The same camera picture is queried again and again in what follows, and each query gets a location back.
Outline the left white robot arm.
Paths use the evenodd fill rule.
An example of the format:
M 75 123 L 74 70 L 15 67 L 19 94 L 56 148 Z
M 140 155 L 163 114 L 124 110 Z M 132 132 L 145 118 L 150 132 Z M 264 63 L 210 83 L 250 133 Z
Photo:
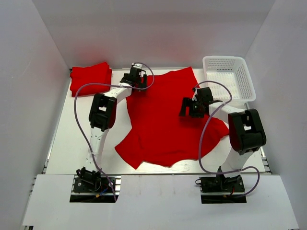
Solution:
M 81 86 L 74 98 L 74 115 L 77 125 L 89 146 L 89 157 L 86 160 L 87 167 L 96 168 L 94 171 L 100 172 L 106 178 L 108 175 L 98 166 L 97 160 L 102 155 L 105 140 L 110 129 L 116 120 L 117 104 L 125 98 L 131 96 L 133 90 L 144 91 L 150 86 L 147 85 L 147 74 L 142 69 L 144 64 L 140 62 L 132 63 L 130 72 L 125 73 L 118 85 L 110 85 L 113 89 L 94 95 L 89 122 L 91 127 L 90 139 L 85 135 L 77 117 L 76 105 L 80 91 L 92 85 L 104 86 L 103 83 L 89 83 Z

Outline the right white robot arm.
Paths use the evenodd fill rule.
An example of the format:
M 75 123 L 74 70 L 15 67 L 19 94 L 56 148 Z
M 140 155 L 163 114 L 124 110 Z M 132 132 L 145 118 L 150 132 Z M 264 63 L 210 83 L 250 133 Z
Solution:
M 207 177 L 200 178 L 201 189 L 205 193 L 223 192 L 242 184 L 241 172 L 249 157 L 266 144 L 266 135 L 256 109 L 242 110 L 229 106 L 230 101 L 222 102 L 213 98 L 211 89 L 196 88 L 193 98 L 185 97 L 179 115 L 203 118 L 208 115 L 201 133 L 198 152 L 201 153 L 202 141 L 209 123 L 218 118 L 228 124 L 230 152 L 217 172 L 206 170 Z

